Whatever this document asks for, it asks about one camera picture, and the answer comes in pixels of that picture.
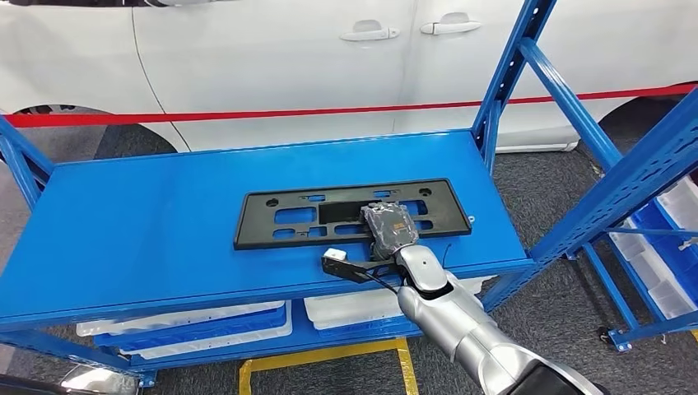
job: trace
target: red barrier rope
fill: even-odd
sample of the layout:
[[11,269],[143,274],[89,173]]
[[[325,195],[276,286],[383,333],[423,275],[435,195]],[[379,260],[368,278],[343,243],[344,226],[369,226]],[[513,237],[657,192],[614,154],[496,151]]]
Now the red barrier rope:
[[[630,89],[582,93],[580,100],[612,99],[619,97],[658,96],[686,94],[696,85],[678,85],[660,88]],[[511,99],[512,105],[546,103],[550,96]],[[277,109],[267,111],[229,111],[221,113],[174,113],[174,114],[9,114],[5,118],[16,128],[47,128],[61,126],[128,125],[131,123],[207,121],[214,119],[250,119],[272,117],[297,117],[301,115],[355,114],[382,111],[406,111],[415,109],[452,109],[474,107],[481,101],[459,101],[454,103],[432,103],[425,105],[382,105],[377,107],[347,107],[335,109]]]

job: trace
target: car door handle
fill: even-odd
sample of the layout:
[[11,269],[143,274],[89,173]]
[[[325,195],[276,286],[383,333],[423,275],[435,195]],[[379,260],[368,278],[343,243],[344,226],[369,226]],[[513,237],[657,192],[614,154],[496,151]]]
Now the car door handle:
[[425,35],[450,35],[453,33],[475,30],[480,26],[482,26],[482,23],[478,21],[467,21],[462,23],[431,22],[422,25],[419,31]]
[[400,29],[386,27],[379,30],[368,31],[352,31],[344,33],[339,38],[345,41],[369,41],[369,40],[387,40],[394,39],[400,35]]

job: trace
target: silver robotic arm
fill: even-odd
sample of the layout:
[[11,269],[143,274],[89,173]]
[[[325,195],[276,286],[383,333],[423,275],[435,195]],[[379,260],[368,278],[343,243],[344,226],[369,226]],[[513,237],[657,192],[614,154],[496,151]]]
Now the silver robotic arm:
[[398,303],[453,362],[458,362],[486,395],[602,395],[584,376],[554,364],[507,337],[480,300],[445,271],[423,245],[404,246],[397,264],[409,277]]
[[396,272],[400,309],[453,362],[458,362],[486,395],[604,395],[571,368],[555,364],[507,337],[480,300],[447,272],[418,233],[404,206],[371,203],[362,213],[374,234],[376,260],[351,263],[343,251],[323,256],[325,272],[363,282]]

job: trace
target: yellow floor line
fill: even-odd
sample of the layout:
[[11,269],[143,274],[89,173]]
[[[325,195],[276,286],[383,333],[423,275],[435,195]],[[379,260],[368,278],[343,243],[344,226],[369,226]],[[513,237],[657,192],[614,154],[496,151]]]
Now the yellow floor line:
[[[391,339],[383,340],[380,342],[352,344],[350,346],[339,346],[323,348],[321,350],[296,352],[294,354],[268,356],[266,358],[259,358],[256,360],[246,360],[240,367],[240,385],[238,387],[238,394],[252,394],[252,387],[250,383],[250,377],[252,375],[252,372],[285,368],[287,366],[312,364],[314,362],[321,362],[323,360],[336,360],[338,358],[344,358],[346,356],[360,356],[362,354],[370,354],[373,352],[394,350],[395,348],[397,348],[397,345],[398,344],[396,343],[396,340]],[[412,372],[411,359],[409,359],[409,369]]]
[[412,356],[410,355],[410,348],[407,346],[407,340],[405,340],[404,337],[395,339],[395,348],[398,349],[400,368],[403,370],[405,393],[407,395],[419,395],[419,389],[416,387],[414,366],[412,366]]
[[240,376],[238,385],[238,395],[252,395],[252,385],[250,379],[252,377],[252,360],[246,360],[240,366]]

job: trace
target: black cable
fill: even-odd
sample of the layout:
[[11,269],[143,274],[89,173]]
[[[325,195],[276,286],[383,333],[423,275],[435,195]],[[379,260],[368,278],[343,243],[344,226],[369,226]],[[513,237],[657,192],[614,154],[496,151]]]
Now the black cable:
[[446,249],[444,250],[444,257],[441,259],[441,266],[446,267],[446,254],[449,253],[449,249],[451,248],[451,243],[446,246]]
[[393,287],[392,287],[390,284],[388,284],[387,282],[385,282],[385,281],[379,279],[379,278],[376,277],[376,276],[373,276],[372,274],[370,274],[370,273],[368,273],[368,272],[366,272],[366,273],[364,273],[364,274],[366,274],[366,276],[369,277],[371,280],[373,280],[373,281],[379,283],[380,285],[384,286],[385,288],[388,288],[389,290],[391,290],[395,295],[398,294],[398,292],[395,290],[395,288],[393,288]]

